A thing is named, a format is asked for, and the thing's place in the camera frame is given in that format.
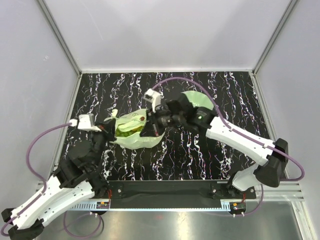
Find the black marble tabletop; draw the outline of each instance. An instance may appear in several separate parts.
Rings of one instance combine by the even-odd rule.
[[[248,72],[151,72],[83,74],[71,118],[93,113],[96,121],[149,108],[143,94],[170,77],[185,77],[203,85],[220,107],[224,117],[247,131],[269,138]],[[158,87],[164,99],[178,93],[199,91],[189,82],[171,81]],[[70,127],[61,159],[68,148],[88,134]],[[209,180],[226,179],[247,168],[253,161],[243,153],[213,139],[191,134],[182,127],[167,129],[153,148],[130,150],[108,143],[103,155],[102,174],[107,180]]]

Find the metal floor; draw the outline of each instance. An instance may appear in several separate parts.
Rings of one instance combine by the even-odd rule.
[[[84,214],[69,211],[67,223]],[[264,202],[253,215],[233,218],[215,212],[107,212],[104,230],[96,240],[302,240],[289,202]],[[68,229],[76,235],[90,234],[98,219],[87,216]],[[63,216],[55,219],[39,240],[74,240],[63,228]]]

